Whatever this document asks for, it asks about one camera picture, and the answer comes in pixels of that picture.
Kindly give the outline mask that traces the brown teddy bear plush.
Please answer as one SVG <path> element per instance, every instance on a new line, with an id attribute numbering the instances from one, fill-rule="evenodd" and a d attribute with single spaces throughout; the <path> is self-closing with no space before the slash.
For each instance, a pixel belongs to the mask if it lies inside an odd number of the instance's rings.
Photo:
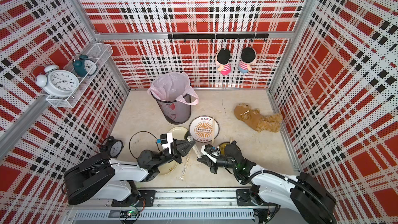
<path id="1" fill-rule="evenodd" d="M 262 115 L 246 103 L 238 104 L 234 109 L 235 117 L 257 132 L 269 131 L 277 133 L 281 129 L 283 116 L 281 113 Z"/>

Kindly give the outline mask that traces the black wall hook rail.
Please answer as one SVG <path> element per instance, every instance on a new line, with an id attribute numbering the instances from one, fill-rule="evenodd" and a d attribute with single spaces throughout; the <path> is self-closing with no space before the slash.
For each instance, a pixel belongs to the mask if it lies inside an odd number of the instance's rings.
<path id="1" fill-rule="evenodd" d="M 268 39 L 269 34 L 268 33 L 243 33 L 243 34 L 238 34 L 238 33 L 227 33 L 227 34 L 169 34 L 168 36 L 169 40 L 191 40 L 191 39 L 197 39 L 197 40 L 202 40 L 202 39 Z"/>

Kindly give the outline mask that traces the black mesh waste bin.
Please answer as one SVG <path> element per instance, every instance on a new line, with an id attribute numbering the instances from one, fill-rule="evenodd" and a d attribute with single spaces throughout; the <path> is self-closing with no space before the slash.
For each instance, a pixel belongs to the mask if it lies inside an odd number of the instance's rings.
<path id="1" fill-rule="evenodd" d="M 179 101 L 162 101 L 157 99 L 152 93 L 151 96 L 156 100 L 165 119 L 171 124 L 183 124 L 191 117 L 191 105 L 186 105 Z"/>

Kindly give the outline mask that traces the cream plate with flower print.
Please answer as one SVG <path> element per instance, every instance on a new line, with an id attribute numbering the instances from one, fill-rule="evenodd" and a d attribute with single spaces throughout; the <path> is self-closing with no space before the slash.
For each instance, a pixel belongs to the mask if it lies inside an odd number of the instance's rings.
<path id="1" fill-rule="evenodd" d="M 177 140 L 185 140 L 186 134 L 188 133 L 188 129 L 184 127 L 174 127 L 168 131 L 168 133 L 172 134 L 173 139 Z"/>

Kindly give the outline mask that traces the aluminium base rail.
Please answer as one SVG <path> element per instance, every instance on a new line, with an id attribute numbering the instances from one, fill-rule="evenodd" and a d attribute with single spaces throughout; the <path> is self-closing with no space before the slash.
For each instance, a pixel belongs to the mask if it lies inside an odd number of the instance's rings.
<path id="1" fill-rule="evenodd" d="M 141 199 L 128 206 L 113 206 L 112 200 L 89 200 L 71 206 L 64 224 L 179 220 L 248 220 L 270 223 L 285 207 L 275 203 L 249 203 L 248 187 L 238 188 L 141 188 Z"/>

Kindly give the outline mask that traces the black alarm clock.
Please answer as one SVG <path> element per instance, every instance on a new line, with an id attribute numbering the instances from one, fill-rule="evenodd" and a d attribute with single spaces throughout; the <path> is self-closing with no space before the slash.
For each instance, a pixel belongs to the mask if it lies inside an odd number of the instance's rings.
<path id="1" fill-rule="evenodd" d="M 109 155 L 110 158 L 118 158 L 122 149 L 123 149 L 123 141 L 115 139 L 113 136 L 109 136 L 105 139 L 105 143 L 101 146 L 100 152 L 105 152 Z"/>

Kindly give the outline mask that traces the disposable chopsticks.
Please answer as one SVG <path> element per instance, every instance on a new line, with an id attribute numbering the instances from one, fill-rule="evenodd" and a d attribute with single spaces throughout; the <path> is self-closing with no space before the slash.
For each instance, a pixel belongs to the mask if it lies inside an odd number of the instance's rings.
<path id="1" fill-rule="evenodd" d="M 187 140 L 188 140 L 189 142 L 193 142 L 192 149 L 193 149 L 193 151 L 195 152 L 197 158 L 200 159 L 200 158 L 202 157 L 202 155 L 201 155 L 201 152 L 199 151 L 199 149 L 198 149 L 198 147 L 197 147 L 197 145 L 196 145 L 196 141 L 194 140 L 194 138 L 193 138 L 192 136 L 187 136 Z"/>
<path id="2" fill-rule="evenodd" d="M 181 172 L 181 176 L 180 176 L 180 178 L 179 178 L 179 180 L 181 180 L 181 181 L 184 181 L 184 177 L 185 177 L 185 174 L 186 174 L 186 172 L 187 172 L 188 165 L 189 165 L 189 162 L 190 162 L 190 157 L 191 157 L 191 152 L 189 152 L 189 154 L 187 155 L 187 159 L 186 159 L 186 161 L 185 161 L 183 170 L 182 170 L 182 172 Z"/>

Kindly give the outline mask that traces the teal alarm clock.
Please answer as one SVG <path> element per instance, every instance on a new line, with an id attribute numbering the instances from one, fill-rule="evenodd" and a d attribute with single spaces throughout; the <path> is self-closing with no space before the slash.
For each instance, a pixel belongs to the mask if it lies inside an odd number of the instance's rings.
<path id="1" fill-rule="evenodd" d="M 80 77 L 93 76 L 97 71 L 97 65 L 86 55 L 80 55 L 73 61 L 73 67 L 76 74 Z"/>

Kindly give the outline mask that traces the white twin-bell alarm clock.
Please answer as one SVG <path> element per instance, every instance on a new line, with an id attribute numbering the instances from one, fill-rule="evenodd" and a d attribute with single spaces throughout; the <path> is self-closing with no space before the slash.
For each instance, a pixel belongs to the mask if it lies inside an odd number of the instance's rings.
<path id="1" fill-rule="evenodd" d="M 36 85 L 42 88 L 50 96 L 65 98 L 79 86 L 79 79 L 70 71 L 59 69 L 57 65 L 49 65 L 44 68 L 44 74 L 36 77 Z"/>

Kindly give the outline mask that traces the pink striped hanging doll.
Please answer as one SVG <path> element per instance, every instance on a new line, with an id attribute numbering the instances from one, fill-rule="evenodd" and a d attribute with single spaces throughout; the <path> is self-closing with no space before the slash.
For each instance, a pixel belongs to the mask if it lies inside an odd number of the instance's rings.
<path id="1" fill-rule="evenodd" d="M 217 71 L 223 76 L 227 76 L 231 72 L 230 58 L 230 51 L 225 48 L 219 49 L 215 55 L 215 63 L 218 65 Z"/>

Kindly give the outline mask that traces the white plate with teal rim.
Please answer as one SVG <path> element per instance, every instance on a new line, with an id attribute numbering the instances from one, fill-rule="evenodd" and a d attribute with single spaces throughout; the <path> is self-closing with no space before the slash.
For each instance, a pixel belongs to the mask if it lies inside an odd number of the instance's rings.
<path id="1" fill-rule="evenodd" d="M 220 126 L 215 120 L 215 138 L 220 132 Z M 209 143 L 212 141 L 212 117 L 199 116 L 191 121 L 189 133 L 195 141 L 200 143 Z"/>

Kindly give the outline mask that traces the yellow patterned plate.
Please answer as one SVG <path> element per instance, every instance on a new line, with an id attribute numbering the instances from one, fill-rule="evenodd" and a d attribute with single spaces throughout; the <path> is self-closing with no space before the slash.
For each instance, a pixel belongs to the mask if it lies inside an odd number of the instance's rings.
<path id="1" fill-rule="evenodd" d="M 221 156 L 225 156 L 225 155 L 226 155 L 226 153 L 225 153 L 225 148 L 226 148 L 228 145 L 230 145 L 230 142 L 223 142 L 223 143 L 221 143 L 221 144 L 218 146 L 218 149 L 219 149 L 219 151 L 220 151 L 220 155 L 221 155 Z"/>

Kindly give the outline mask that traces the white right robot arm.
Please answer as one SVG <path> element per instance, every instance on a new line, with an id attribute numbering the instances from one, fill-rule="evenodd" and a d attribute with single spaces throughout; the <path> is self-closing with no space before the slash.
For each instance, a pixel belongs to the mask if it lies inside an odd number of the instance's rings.
<path id="1" fill-rule="evenodd" d="M 289 208 L 309 224 L 335 224 L 333 214 L 336 199 L 312 176 L 302 172 L 298 176 L 280 174 L 261 167 L 243 157 L 236 142 L 224 150 L 208 144 L 201 148 L 198 161 L 207 165 L 213 174 L 219 168 L 230 172 L 241 185 L 250 184 L 244 201 L 261 206 L 274 204 Z"/>

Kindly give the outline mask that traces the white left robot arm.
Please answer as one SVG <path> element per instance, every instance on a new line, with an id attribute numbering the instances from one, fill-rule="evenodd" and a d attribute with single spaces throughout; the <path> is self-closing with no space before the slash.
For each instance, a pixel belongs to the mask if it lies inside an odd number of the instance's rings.
<path id="1" fill-rule="evenodd" d="M 69 205 L 92 199 L 110 199 L 113 207 L 136 204 L 141 193 L 136 182 L 149 182 L 159 175 L 159 167 L 182 162 L 194 141 L 173 140 L 161 152 L 144 150 L 136 163 L 112 159 L 99 153 L 64 173 L 64 193 Z"/>

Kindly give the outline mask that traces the blue striped hanging doll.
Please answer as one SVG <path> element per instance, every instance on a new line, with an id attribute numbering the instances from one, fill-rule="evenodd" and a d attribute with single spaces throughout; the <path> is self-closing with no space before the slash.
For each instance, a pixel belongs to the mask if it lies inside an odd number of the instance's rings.
<path id="1" fill-rule="evenodd" d="M 252 47 L 246 47 L 242 50 L 241 58 L 238 66 L 238 70 L 243 73 L 249 73 L 252 71 L 252 65 L 257 62 L 257 53 Z"/>

